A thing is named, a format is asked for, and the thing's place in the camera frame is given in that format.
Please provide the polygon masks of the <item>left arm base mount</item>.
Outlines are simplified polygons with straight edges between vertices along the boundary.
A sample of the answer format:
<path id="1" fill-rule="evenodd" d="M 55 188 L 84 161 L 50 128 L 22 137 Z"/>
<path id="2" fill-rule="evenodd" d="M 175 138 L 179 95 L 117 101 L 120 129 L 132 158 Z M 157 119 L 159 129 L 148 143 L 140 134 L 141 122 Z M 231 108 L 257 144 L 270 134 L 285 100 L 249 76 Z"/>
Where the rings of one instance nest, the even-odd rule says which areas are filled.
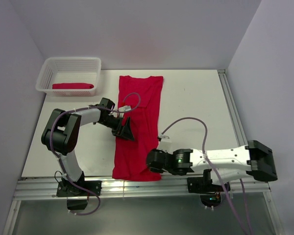
<path id="1" fill-rule="evenodd" d="M 101 181 L 85 181 L 81 187 L 96 193 L 100 196 Z M 56 197 L 67 199 L 67 209 L 73 211 L 81 211 L 86 209 L 88 205 L 90 193 L 73 186 L 69 181 L 62 180 L 58 183 Z"/>

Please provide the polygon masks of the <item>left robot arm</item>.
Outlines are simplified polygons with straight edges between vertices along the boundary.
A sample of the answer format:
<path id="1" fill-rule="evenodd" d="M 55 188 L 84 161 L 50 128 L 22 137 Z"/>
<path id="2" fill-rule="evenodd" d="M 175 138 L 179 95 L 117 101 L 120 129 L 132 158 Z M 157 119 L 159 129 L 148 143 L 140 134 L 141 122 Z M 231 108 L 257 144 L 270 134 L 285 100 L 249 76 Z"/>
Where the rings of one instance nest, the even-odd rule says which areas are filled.
<path id="1" fill-rule="evenodd" d="M 41 142 L 55 155 L 61 169 L 59 187 L 68 196 L 80 196 L 92 191 L 85 182 L 84 172 L 78 164 L 74 151 L 81 126 L 99 123 L 110 128 L 113 136 L 134 141 L 130 117 L 124 119 L 123 116 L 135 108 L 123 105 L 115 110 L 114 107 L 113 101 L 102 98 L 99 104 L 85 108 L 52 111 L 42 133 Z"/>

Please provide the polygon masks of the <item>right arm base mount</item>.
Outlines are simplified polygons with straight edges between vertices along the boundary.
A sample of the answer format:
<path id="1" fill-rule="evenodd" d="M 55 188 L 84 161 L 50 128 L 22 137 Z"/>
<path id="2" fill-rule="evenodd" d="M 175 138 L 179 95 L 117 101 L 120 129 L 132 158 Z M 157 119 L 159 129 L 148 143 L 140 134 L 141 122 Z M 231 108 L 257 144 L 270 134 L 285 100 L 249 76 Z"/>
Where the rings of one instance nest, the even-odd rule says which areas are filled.
<path id="1" fill-rule="evenodd" d="M 205 172 L 202 177 L 188 177 L 188 193 L 200 195 L 200 201 L 205 208 L 213 209 L 222 203 L 222 186 L 214 185 L 210 171 Z"/>

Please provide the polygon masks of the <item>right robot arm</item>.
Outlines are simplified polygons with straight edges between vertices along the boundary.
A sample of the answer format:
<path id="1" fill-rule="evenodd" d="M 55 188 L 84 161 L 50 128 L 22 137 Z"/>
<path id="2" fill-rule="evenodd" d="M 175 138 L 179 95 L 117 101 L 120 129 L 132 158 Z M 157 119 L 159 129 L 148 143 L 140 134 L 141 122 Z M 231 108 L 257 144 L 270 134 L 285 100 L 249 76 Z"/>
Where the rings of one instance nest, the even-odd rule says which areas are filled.
<path id="1" fill-rule="evenodd" d="M 154 173 L 198 174 L 187 178 L 190 193 L 224 191 L 230 189 L 231 181 L 249 176 L 259 182 L 278 179 L 273 151 L 256 140 L 237 148 L 208 150 L 205 154 L 197 149 L 178 149 L 172 153 L 153 149 L 146 164 Z"/>

